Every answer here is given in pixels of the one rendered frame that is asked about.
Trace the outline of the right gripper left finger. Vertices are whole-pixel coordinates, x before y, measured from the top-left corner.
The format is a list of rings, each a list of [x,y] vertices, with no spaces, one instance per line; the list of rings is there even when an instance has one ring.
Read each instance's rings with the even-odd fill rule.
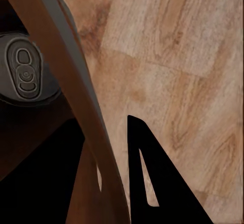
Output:
[[[65,224],[84,134],[62,123],[0,182],[0,224]]]

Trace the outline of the trash can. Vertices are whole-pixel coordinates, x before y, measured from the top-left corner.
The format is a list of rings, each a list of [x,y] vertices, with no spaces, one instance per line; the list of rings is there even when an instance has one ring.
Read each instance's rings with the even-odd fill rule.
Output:
[[[62,123],[76,117],[85,138],[65,224],[131,224],[123,182],[68,5],[64,0],[0,0],[0,19],[12,9],[62,93],[42,106],[7,105],[0,123],[0,182]]]

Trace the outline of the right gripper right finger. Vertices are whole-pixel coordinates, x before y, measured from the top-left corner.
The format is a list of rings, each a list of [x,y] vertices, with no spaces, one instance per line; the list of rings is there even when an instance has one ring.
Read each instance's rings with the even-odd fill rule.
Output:
[[[214,224],[147,124],[128,115],[131,224]],[[147,203],[141,150],[159,207]]]

